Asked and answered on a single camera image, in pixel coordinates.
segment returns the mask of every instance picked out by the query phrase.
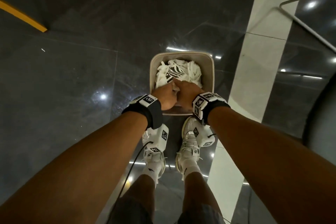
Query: yellow strip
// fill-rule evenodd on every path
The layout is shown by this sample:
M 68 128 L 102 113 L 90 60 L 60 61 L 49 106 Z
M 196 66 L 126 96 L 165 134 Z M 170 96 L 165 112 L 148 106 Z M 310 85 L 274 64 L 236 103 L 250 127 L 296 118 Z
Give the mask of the yellow strip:
M 37 28 L 39 31 L 45 32 L 47 29 L 41 25 L 40 23 L 34 21 L 29 16 L 25 15 L 24 13 L 16 10 L 14 7 L 10 6 L 9 4 L 5 3 L 4 1 L 0 0 L 0 8 L 2 10 L 5 10 L 6 12 L 9 12 L 10 14 L 14 15 L 15 17 L 23 20 L 24 22 L 27 22 L 34 28 Z

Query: white floor strip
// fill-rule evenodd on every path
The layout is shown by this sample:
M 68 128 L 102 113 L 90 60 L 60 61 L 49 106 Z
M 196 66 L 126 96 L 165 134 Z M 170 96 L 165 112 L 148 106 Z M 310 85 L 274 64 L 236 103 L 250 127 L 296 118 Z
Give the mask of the white floor strip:
M 276 7 L 286 0 L 254 0 L 241 49 L 229 104 L 240 114 L 261 122 L 292 21 Z M 243 175 L 218 142 L 208 184 L 223 217 L 231 221 Z

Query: floor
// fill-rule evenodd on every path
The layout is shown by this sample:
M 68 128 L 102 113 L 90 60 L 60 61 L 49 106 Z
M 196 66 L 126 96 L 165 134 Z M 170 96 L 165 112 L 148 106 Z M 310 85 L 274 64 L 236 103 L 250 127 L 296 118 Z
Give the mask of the floor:
M 0 112 L 6 117 L 0 124 L 0 203 L 61 152 L 120 115 L 130 100 L 148 93 L 149 63 L 157 53 L 211 53 L 216 93 L 237 112 L 298 138 L 336 71 L 326 63 L 334 53 L 274 9 L 286 0 L 4 1 L 49 30 L 37 32 L 0 11 Z M 323 79 L 293 78 L 296 73 Z M 185 119 L 164 120 L 170 129 L 167 165 L 156 188 L 154 223 L 174 223 L 181 213 L 183 182 L 174 158 Z M 248 223 L 251 209 L 250 223 L 274 221 L 220 142 L 203 148 L 201 157 L 202 174 L 226 219 Z M 137 159 L 126 188 L 143 164 Z M 125 175 L 97 223 L 105 222 L 124 180 Z

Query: sneaker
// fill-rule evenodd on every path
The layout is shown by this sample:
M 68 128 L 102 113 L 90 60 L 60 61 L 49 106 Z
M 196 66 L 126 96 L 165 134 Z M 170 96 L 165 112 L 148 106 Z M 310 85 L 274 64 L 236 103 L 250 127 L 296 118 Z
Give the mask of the sneaker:
M 159 162 L 161 165 L 161 171 L 159 172 L 159 178 L 162 176 L 166 169 L 166 159 L 163 152 L 152 152 L 147 147 L 145 147 L 145 151 L 143 152 L 143 159 L 146 162 L 146 166 L 149 163 Z
M 195 118 L 189 117 L 183 124 L 182 127 L 182 146 L 176 155 L 175 163 L 177 170 L 182 174 L 183 180 L 183 169 L 181 162 L 187 158 L 193 159 L 197 162 L 200 159 L 200 146 L 196 141 L 196 136 L 193 132 L 194 120 Z

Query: wristband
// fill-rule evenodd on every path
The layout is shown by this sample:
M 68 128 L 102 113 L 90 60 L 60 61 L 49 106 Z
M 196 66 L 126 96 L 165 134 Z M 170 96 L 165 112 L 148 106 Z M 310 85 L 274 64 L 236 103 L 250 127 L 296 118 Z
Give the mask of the wristband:
M 192 102 L 192 112 L 200 120 L 202 125 L 207 124 L 210 111 L 218 106 L 231 108 L 220 95 L 211 92 L 198 94 Z
M 152 95 L 143 95 L 132 100 L 122 113 L 138 112 L 147 118 L 147 128 L 157 129 L 163 123 L 160 101 Z

